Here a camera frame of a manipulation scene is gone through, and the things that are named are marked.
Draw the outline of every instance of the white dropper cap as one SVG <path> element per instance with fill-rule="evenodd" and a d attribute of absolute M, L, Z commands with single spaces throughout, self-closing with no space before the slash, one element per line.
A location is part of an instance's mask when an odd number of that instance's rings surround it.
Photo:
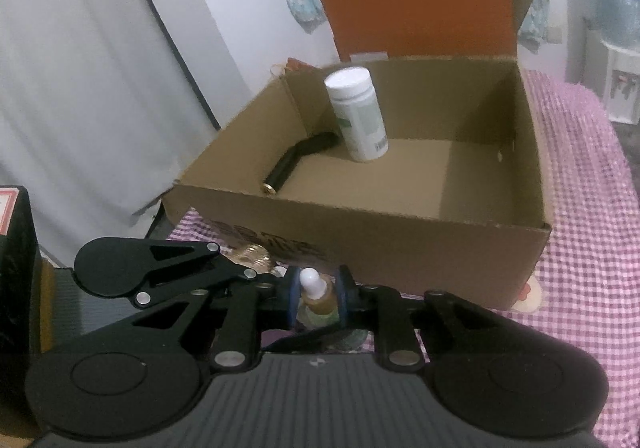
<path fill-rule="evenodd" d="M 320 274 L 314 268 L 305 268 L 300 271 L 300 284 L 305 289 L 309 300 L 318 300 L 324 297 L 326 281 L 320 277 Z"/>

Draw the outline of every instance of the black cylindrical object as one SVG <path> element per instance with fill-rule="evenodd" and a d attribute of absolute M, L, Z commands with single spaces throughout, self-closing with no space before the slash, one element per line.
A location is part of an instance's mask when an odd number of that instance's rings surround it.
<path fill-rule="evenodd" d="M 299 141 L 293 147 L 287 149 L 287 152 L 276 163 L 276 166 L 273 167 L 273 170 L 262 182 L 262 190 L 270 195 L 276 194 L 289 179 L 291 172 L 296 168 L 302 156 L 316 154 L 316 152 L 335 147 L 339 141 L 340 138 L 331 132 L 320 133 Z"/>

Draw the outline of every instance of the white wall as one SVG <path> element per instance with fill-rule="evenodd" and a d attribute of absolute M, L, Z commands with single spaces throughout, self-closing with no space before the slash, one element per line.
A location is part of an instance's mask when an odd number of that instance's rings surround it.
<path fill-rule="evenodd" d="M 537 53 L 518 46 L 524 67 L 537 69 L 559 80 L 580 81 L 584 60 L 583 16 L 592 13 L 593 0 L 550 0 L 549 25 L 562 28 L 562 43 L 540 45 Z"/>
<path fill-rule="evenodd" d="M 224 127 L 251 100 L 205 0 L 152 0 L 194 82 Z"/>
<path fill-rule="evenodd" d="M 245 82 L 257 93 L 270 68 L 289 56 L 314 66 L 338 60 L 331 29 L 309 35 L 295 21 L 286 0 L 206 0 Z"/>

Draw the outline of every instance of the gray curtain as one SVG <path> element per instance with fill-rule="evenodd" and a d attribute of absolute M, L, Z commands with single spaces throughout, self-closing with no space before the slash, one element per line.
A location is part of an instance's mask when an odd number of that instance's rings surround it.
<path fill-rule="evenodd" d="M 144 235 L 214 135 L 146 0 L 0 0 L 0 184 L 55 260 Z"/>

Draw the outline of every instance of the white bottle cap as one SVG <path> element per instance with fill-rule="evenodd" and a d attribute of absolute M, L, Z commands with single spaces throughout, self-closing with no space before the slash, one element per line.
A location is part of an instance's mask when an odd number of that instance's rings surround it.
<path fill-rule="evenodd" d="M 344 100 L 366 92 L 373 83 L 366 67 L 346 67 L 326 77 L 324 86 L 332 100 Z"/>
<path fill-rule="evenodd" d="M 324 297 L 326 292 L 326 281 L 314 268 L 305 268 L 300 271 L 300 284 L 305 289 L 309 300 L 318 300 Z"/>

